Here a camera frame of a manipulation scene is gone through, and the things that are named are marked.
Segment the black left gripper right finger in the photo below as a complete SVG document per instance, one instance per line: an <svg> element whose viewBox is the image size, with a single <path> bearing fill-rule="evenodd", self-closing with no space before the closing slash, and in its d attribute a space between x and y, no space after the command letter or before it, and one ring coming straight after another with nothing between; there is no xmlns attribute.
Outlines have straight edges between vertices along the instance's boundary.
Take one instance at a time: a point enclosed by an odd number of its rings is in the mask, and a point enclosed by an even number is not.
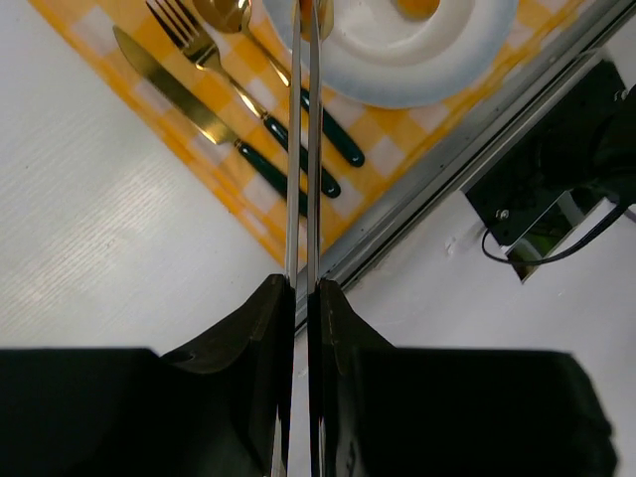
<svg viewBox="0 0 636 477"><path fill-rule="evenodd" d="M392 345L319 286L325 476L612 476L612 427L569 353Z"/></svg>

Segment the metal tongs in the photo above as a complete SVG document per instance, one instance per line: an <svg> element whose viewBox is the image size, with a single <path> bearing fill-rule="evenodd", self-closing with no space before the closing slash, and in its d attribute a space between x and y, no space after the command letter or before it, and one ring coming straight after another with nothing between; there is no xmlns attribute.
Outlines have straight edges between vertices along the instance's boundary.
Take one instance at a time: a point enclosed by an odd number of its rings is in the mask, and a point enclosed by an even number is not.
<svg viewBox="0 0 636 477"><path fill-rule="evenodd" d="M327 1L295 1L292 10L292 67L290 73L289 141L287 171L287 231L285 274L289 288L297 289L298 232L300 217L300 153L303 88L302 43L309 48L309 113L307 172L307 353L310 469L313 476L326 476L327 450L323 399L323 360L320 307L320 220L322 186L322 79L321 44L324 25L333 17Z"/></svg>

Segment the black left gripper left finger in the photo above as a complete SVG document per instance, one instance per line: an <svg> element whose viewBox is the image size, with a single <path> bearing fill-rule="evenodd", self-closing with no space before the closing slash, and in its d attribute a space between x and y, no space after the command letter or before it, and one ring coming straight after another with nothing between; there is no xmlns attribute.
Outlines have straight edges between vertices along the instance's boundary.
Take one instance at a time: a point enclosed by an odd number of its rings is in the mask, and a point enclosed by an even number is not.
<svg viewBox="0 0 636 477"><path fill-rule="evenodd" d="M267 276L247 301L166 353L5 349L5 476L283 476L292 291Z"/></svg>

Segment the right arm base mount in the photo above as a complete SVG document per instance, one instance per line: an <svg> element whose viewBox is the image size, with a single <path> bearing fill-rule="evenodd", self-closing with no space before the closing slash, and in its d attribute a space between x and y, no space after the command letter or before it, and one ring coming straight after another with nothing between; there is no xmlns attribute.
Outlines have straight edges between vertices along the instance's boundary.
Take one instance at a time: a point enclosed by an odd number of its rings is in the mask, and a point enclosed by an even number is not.
<svg viewBox="0 0 636 477"><path fill-rule="evenodd" d="M594 66L467 192L494 239L510 246L566 191L635 198L635 91Z"/></svg>

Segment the striped bread roll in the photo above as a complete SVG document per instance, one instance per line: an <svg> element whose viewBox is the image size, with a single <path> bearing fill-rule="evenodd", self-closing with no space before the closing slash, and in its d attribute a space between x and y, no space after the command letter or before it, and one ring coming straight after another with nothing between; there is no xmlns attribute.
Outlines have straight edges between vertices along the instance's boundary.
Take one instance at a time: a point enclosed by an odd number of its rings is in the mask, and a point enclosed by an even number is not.
<svg viewBox="0 0 636 477"><path fill-rule="evenodd" d="M395 0L396 8L406 18L425 21L435 14L440 0Z"/></svg>

